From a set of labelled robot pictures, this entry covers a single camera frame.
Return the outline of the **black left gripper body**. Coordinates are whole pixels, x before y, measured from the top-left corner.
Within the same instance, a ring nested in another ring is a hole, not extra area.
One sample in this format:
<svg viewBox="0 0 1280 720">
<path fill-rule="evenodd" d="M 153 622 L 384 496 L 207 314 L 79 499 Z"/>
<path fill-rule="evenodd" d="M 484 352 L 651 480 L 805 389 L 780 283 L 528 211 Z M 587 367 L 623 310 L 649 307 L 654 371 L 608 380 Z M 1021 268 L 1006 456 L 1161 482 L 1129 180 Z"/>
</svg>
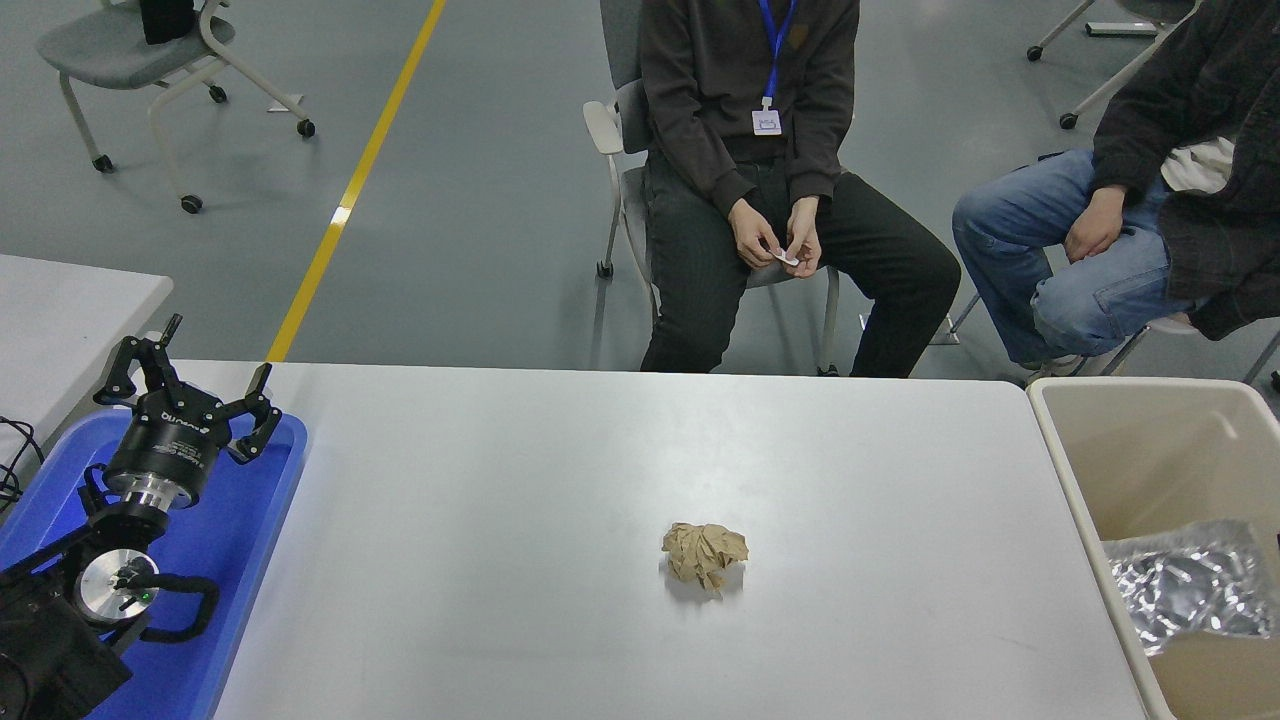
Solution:
<svg viewBox="0 0 1280 720">
<path fill-rule="evenodd" d="M 172 400 L 164 389 L 141 396 L 104 482 L 114 495 L 124 495 L 136 477 L 157 477 L 201 496 L 221 448 L 230 441 L 227 419 L 210 418 L 221 400 L 184 387 Z"/>
</svg>

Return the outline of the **person's right hand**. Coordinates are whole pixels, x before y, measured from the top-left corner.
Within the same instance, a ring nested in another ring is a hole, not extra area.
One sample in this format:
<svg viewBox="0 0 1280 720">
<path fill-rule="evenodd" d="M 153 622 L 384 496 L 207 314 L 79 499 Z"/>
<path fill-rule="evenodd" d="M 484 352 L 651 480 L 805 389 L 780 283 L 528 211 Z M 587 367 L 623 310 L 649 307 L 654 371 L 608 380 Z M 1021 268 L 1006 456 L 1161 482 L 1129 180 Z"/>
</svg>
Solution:
<svg viewBox="0 0 1280 720">
<path fill-rule="evenodd" d="M 739 199 L 728 213 L 736 254 L 751 272 L 777 261 L 780 242 L 771 223 L 745 199 Z"/>
<path fill-rule="evenodd" d="M 1083 213 L 1064 241 L 1069 263 L 1078 263 L 1108 250 L 1123 228 L 1128 188 L 1110 184 L 1094 190 Z"/>
</svg>

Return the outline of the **person's left hand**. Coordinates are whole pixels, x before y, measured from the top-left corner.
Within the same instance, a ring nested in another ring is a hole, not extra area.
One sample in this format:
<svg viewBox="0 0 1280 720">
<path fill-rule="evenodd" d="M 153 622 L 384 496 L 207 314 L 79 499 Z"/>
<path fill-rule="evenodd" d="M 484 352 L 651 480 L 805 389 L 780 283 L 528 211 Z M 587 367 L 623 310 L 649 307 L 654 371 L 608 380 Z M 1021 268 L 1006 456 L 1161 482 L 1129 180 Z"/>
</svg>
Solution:
<svg viewBox="0 0 1280 720">
<path fill-rule="evenodd" d="M 817 213 L 820 206 L 818 196 L 806 196 L 792 205 L 788 223 L 788 246 L 785 250 L 787 261 L 785 270 L 797 279 L 813 277 L 820 263 L 820 241 L 817 229 Z"/>
</svg>

